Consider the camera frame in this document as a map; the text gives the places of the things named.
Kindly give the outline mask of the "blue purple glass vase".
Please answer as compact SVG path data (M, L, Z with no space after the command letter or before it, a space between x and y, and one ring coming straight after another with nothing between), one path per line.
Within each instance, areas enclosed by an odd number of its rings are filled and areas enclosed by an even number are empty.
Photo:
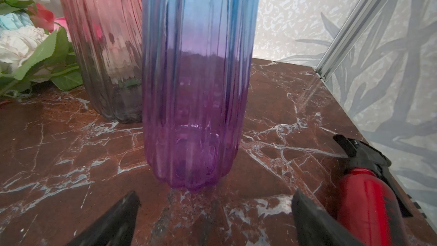
M259 0L142 0L143 136L173 188L215 185L241 139Z

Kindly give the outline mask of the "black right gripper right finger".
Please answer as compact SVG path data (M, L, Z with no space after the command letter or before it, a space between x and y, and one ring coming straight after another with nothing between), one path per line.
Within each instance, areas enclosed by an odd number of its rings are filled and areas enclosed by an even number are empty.
M295 192L291 208L300 246L362 245L362 242L301 190Z

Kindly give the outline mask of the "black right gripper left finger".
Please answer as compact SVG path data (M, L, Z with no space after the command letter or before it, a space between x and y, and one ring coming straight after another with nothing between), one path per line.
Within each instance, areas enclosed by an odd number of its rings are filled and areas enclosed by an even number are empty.
M140 198L131 191L67 246L129 246L132 243Z

